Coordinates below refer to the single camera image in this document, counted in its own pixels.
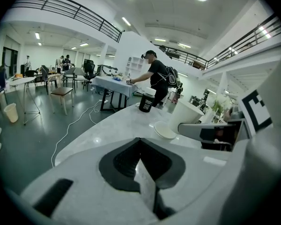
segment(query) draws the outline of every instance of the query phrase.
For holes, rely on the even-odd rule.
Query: railing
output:
[[[166,47],[163,45],[154,45],[157,46],[160,50],[162,50],[165,54],[167,54],[171,59],[178,60],[189,66],[204,70],[207,65],[207,60],[193,55],[189,52],[185,52],[171,47]]]
[[[210,68],[221,61],[237,56],[243,51],[267,41],[268,39],[279,34],[281,34],[281,22],[274,14],[265,19],[262,23],[258,24],[246,35],[242,36],[234,44],[230,45],[214,58],[209,60],[207,68]]]
[[[72,0],[16,0],[12,8],[35,8],[78,20],[119,42],[122,32],[100,15]]]

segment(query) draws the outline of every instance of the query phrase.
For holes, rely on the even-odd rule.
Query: black cap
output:
[[[156,55],[156,53],[153,51],[153,50],[148,50],[147,52],[146,52],[146,55],[147,54],[153,54],[156,58],[157,58],[157,55]]]

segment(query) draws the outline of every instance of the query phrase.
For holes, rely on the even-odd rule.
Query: bottle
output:
[[[152,88],[145,88],[145,92],[142,95],[141,101],[140,101],[140,107],[139,109],[142,112],[148,113],[151,110],[152,103],[155,99],[156,90]]]

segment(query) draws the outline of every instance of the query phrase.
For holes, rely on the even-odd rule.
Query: white bucket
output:
[[[179,134],[178,126],[180,123],[195,123],[203,115],[204,113],[199,108],[183,99],[178,99],[175,110],[170,117],[169,127],[173,132]]]
[[[10,105],[7,105],[4,108],[4,112],[7,115],[8,119],[13,123],[18,121],[18,112],[16,108],[16,104],[12,103]]]

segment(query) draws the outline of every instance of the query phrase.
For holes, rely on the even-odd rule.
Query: backpack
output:
[[[177,70],[167,66],[165,66],[165,69],[167,71],[166,76],[162,75],[161,73],[158,74],[167,81],[168,88],[177,88],[181,84]]]

